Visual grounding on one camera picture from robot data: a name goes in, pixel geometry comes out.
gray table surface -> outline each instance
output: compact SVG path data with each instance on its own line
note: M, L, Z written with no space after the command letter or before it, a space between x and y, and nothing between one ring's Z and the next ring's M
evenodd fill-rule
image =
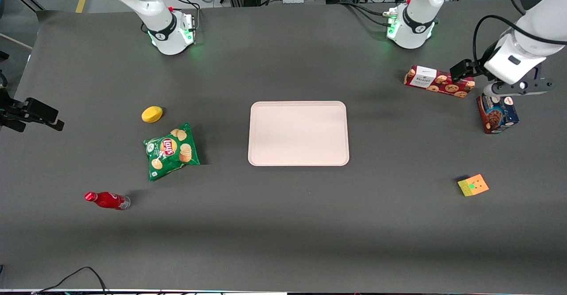
M91 265L111 288L567 293L567 87L517 97L520 124L489 136L480 89L401 83L412 64L470 57L476 21L494 13L518 18L508 3L447 3L431 40L403 50L343 6L215 8L173 57L133 13L41 14L17 97L59 109L65 129L0 133L2 287ZM488 21L479 48L504 29ZM566 58L545 75L561 82ZM350 162L251 166L256 101L344 102ZM140 120L150 105L168 109L155 124ZM142 140L185 122L206 165L147 182ZM454 179L478 173L490 190L464 197ZM134 205L104 210L88 190Z

bottle cap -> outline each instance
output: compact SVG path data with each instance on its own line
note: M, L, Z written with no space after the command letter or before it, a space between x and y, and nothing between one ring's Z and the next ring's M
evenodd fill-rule
M145 123L154 123L158 121L162 117L162 115L162 107L154 105L153 107L150 107L142 112L142 120L144 120Z
M89 202L93 202L97 197L98 195L95 192L87 192L87 194L85 194L85 200Z

lay's logo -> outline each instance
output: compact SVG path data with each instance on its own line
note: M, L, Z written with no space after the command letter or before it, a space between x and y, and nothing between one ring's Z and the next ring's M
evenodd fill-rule
M165 155L172 155L175 153L175 150L177 150L177 142L170 138L165 138L159 147L159 150Z

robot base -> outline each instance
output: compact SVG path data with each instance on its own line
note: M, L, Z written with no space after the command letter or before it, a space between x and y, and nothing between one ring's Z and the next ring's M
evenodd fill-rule
M195 31L193 29L193 17L183 14L180 11L173 11L172 14L177 18L177 27L170 34L167 40L158 40L150 33L151 42L162 54L175 55L195 42Z
M435 23L431 23L431 27L423 29L422 33L414 33L411 27L399 15L402 15L407 4L401 4L397 7L389 9L390 14L397 15L395 18L390 18L388 23L388 31L386 37L393 40L400 47L406 49L416 49L421 47L425 41L431 37L431 31Z

plastic tray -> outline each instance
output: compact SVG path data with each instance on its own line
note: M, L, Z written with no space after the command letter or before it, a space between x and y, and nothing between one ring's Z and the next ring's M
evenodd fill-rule
M344 166L346 107L340 101L261 101L250 109L254 166Z

